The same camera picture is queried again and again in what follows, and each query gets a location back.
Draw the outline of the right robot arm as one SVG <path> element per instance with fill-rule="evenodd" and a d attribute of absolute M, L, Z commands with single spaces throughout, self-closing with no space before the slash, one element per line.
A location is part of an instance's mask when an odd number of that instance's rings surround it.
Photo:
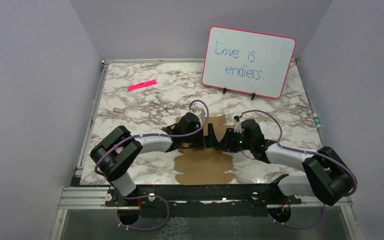
<path fill-rule="evenodd" d="M 316 197 L 333 206 L 355 190 L 356 178 L 338 154 L 324 146 L 319 150 L 304 150 L 280 146 L 265 138 L 253 119 L 244 120 L 236 128 L 228 128 L 216 149 L 238 153 L 249 151 L 253 158 L 266 164 L 278 164 L 301 171 L 302 175 L 286 175 L 268 190 L 269 199 L 280 204 L 289 196 Z"/>

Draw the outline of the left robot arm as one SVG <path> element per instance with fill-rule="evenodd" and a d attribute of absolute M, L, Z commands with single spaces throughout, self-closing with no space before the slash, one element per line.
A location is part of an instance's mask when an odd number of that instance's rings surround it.
<path fill-rule="evenodd" d="M 202 116 L 188 112 L 177 123 L 157 132 L 132 133 L 119 125 L 90 151 L 89 156 L 100 174 L 118 190 L 118 199 L 129 206 L 137 200 L 137 191 L 128 169 L 138 155 L 181 148 L 212 148 L 217 144 L 213 125 Z"/>

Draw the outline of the brown cardboard box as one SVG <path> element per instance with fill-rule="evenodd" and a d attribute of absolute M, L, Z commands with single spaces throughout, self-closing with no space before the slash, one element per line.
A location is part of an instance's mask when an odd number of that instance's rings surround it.
<path fill-rule="evenodd" d="M 233 157 L 214 147 L 179 149 L 174 158 L 175 180 L 184 186 L 228 184 L 234 174 Z"/>

